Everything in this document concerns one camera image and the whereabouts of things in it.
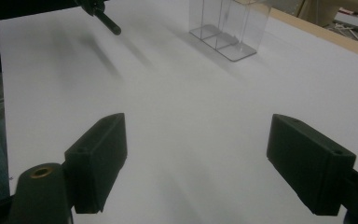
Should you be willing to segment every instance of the white tabletop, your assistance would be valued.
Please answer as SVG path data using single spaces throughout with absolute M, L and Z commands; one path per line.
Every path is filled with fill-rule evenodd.
M 11 192 L 98 119 L 129 157 L 102 214 L 75 223 L 342 223 L 316 217 L 266 157 L 272 114 L 358 157 L 358 55 L 272 18 L 237 63 L 188 33 L 188 1 L 121 0 L 112 35 L 81 8 L 0 21 Z M 358 158 L 355 164 L 358 170 Z

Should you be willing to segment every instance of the screw hole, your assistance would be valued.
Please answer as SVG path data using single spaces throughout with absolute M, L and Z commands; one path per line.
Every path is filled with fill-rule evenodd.
M 42 178 L 42 177 L 45 177 L 45 176 L 51 174 L 51 172 L 53 172 L 53 169 L 51 167 L 42 167 L 42 168 L 35 170 L 31 174 L 31 178 L 33 178 L 33 179 Z

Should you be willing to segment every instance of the acrylic divider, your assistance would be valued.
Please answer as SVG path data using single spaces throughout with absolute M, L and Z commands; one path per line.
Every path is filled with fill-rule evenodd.
M 190 33 L 235 62 L 257 53 L 268 0 L 190 0 Z

